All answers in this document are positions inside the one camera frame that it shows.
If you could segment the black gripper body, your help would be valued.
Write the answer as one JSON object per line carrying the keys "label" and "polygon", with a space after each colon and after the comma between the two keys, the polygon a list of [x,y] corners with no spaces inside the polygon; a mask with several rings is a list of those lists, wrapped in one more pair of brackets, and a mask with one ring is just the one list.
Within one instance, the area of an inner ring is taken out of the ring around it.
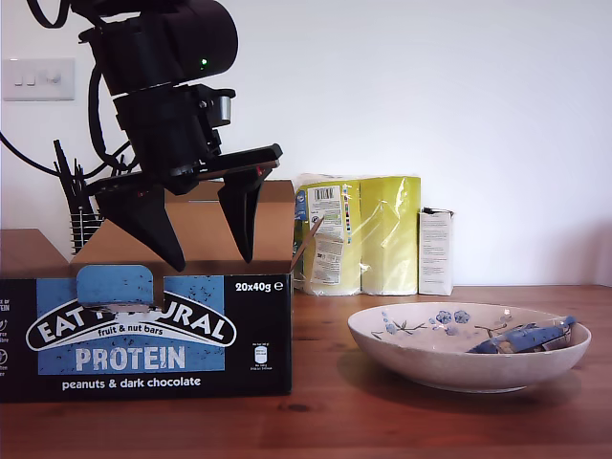
{"label": "black gripper body", "polygon": [[199,182],[223,178],[232,167],[277,162],[278,144],[221,153],[216,129],[230,124],[232,89],[204,84],[159,86],[115,99],[117,118],[141,171],[93,183],[93,193],[162,186],[183,195]]}

